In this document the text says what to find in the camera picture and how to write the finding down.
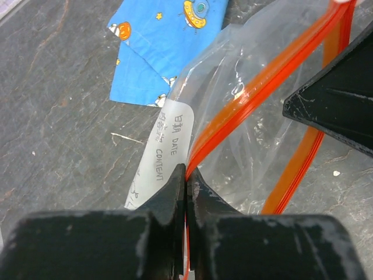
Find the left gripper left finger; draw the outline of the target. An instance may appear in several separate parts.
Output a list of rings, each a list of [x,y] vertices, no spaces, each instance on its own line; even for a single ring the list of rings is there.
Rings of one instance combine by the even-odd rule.
[[[2,279],[178,279],[185,166],[135,210],[35,212],[1,252]]]

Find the clear zip bag orange zipper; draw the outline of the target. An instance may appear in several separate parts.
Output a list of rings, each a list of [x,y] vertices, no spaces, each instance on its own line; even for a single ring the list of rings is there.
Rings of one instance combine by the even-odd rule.
[[[125,201],[136,209],[193,171],[239,211],[280,214],[323,141],[284,101],[356,38],[371,1],[273,1],[230,24],[181,73],[154,123]]]

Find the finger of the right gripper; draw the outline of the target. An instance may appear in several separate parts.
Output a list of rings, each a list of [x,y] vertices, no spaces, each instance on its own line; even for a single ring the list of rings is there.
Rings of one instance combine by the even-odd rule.
[[[372,25],[288,97],[283,116],[372,156]]]

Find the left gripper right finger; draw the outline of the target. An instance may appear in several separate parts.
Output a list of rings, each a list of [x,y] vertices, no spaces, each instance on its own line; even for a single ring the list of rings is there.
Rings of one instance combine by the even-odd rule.
[[[365,279],[345,227],[328,215],[245,215],[194,170],[187,183],[196,279]]]

